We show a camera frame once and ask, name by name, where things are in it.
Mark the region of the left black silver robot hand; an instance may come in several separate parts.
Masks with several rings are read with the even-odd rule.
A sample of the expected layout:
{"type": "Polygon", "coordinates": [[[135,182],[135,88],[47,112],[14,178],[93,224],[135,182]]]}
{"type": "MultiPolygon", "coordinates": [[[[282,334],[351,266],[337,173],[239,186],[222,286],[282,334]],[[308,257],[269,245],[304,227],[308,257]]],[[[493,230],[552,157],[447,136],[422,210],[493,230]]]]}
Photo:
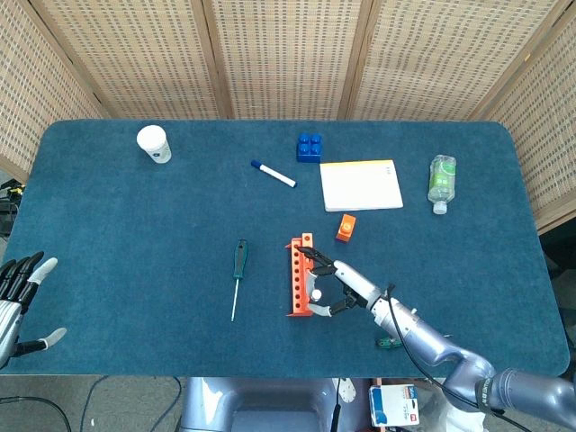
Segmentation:
{"type": "Polygon", "coordinates": [[[23,318],[33,298],[58,264],[58,260],[51,257],[37,267],[43,256],[44,252],[39,251],[1,265],[1,368],[7,367],[13,357],[48,350],[67,334],[66,328],[56,328],[46,337],[19,341],[23,318]]]}

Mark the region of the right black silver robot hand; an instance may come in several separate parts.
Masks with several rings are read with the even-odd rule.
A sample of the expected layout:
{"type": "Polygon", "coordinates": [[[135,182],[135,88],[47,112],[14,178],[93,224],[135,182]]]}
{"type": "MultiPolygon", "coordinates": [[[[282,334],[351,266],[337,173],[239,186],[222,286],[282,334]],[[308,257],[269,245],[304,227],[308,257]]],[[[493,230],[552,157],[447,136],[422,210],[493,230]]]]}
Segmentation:
{"type": "Polygon", "coordinates": [[[319,266],[305,272],[305,290],[309,297],[307,308],[313,314],[333,317],[355,306],[369,310],[382,296],[380,289],[352,266],[339,260],[332,260],[314,247],[297,246],[296,249],[313,263],[319,263],[319,266]],[[316,282],[320,277],[331,275],[342,283],[345,297],[330,306],[319,305],[317,301],[321,297],[321,291],[316,288],[316,282]]]}

